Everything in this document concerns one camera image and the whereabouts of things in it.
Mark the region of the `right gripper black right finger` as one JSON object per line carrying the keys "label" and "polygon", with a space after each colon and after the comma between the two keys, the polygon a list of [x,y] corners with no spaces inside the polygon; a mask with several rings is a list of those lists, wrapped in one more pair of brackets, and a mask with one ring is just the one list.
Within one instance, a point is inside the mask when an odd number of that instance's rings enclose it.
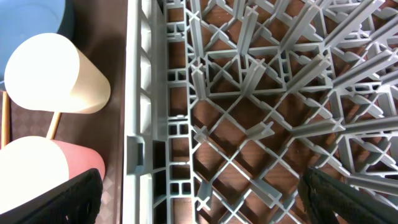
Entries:
{"label": "right gripper black right finger", "polygon": [[397,210],[355,190],[328,174],[308,167],[298,192],[311,223],[397,223]]}

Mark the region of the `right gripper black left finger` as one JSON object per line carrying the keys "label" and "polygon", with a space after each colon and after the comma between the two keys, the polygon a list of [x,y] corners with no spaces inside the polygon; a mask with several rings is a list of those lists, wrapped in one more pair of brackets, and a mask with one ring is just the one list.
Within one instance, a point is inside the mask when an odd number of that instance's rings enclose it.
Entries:
{"label": "right gripper black left finger", "polygon": [[103,182],[91,168],[1,215],[1,223],[94,223]]}

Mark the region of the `pink cup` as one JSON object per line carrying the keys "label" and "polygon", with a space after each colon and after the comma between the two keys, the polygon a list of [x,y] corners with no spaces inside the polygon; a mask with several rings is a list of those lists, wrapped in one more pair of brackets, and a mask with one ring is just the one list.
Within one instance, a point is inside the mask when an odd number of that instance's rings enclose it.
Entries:
{"label": "pink cup", "polygon": [[91,168],[104,178],[104,160],[91,148],[40,136],[16,139],[1,149],[1,213]]}

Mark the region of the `wooden chopstick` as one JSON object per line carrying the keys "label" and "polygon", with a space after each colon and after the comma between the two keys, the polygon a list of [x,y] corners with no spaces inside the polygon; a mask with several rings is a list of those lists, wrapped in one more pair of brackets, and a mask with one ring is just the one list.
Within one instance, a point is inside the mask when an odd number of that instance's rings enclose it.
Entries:
{"label": "wooden chopstick", "polygon": [[55,134],[57,132],[58,124],[60,121],[61,113],[59,112],[54,112],[52,116],[52,120],[50,122],[49,130],[47,131],[46,138],[47,139],[53,139],[55,137]]}
{"label": "wooden chopstick", "polygon": [[1,116],[1,148],[10,141],[10,98],[6,91],[2,93],[2,116]]}

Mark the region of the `cream white cup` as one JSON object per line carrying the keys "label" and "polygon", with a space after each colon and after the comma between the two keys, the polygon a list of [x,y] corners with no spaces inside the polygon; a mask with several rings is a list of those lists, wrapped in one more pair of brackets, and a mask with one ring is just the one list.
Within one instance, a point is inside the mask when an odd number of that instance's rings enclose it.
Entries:
{"label": "cream white cup", "polygon": [[35,35],[10,56],[4,82],[18,106],[37,111],[91,114],[111,95],[103,73],[68,38]]}

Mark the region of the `dark blue plate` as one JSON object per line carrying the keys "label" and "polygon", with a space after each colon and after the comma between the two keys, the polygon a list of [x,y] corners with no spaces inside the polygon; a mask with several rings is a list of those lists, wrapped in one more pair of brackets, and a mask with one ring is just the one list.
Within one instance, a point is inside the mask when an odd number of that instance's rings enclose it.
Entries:
{"label": "dark blue plate", "polygon": [[6,64],[25,40],[42,33],[74,33],[72,0],[1,0],[1,90]]}

